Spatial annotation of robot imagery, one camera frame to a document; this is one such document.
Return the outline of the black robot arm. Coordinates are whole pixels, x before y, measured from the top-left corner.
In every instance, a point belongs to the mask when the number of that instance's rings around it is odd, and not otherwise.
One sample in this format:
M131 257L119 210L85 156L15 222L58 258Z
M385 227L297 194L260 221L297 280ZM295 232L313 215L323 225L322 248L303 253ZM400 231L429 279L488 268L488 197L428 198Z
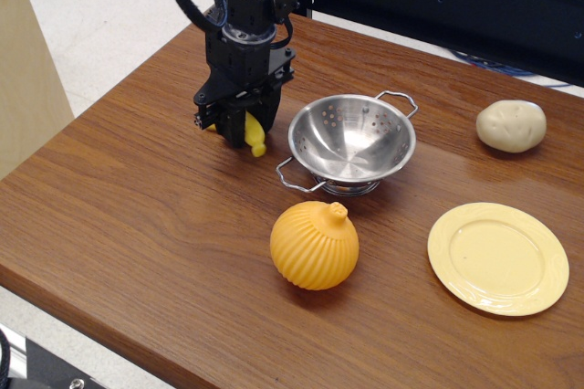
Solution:
M214 0L205 12L192 0L175 0L205 34L210 76L194 94L196 125L215 127L231 146L240 148L250 133L247 120L269 131L276 118L281 89L293 78L295 56L290 14L298 0Z

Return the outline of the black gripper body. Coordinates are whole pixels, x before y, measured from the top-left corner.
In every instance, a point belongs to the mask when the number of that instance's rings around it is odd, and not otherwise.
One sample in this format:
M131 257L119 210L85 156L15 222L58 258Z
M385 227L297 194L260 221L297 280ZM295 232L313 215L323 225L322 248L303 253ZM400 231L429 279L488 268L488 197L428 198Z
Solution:
M248 111L262 89L282 89L293 78L296 52L287 40L275 43L275 35L275 29L253 35L228 26L205 36L210 76L193 97L198 127L215 124L220 106Z

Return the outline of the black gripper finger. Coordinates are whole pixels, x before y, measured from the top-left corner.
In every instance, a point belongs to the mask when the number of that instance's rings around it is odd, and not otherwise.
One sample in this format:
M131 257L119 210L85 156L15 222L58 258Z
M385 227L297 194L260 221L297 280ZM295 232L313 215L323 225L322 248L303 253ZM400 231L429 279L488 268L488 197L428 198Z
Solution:
M280 101L281 88L265 88L259 92L256 101L248 108L248 112L260 123L265 133L268 133L274 125Z
M232 147L243 147L245 145L245 109L220 106L215 128Z

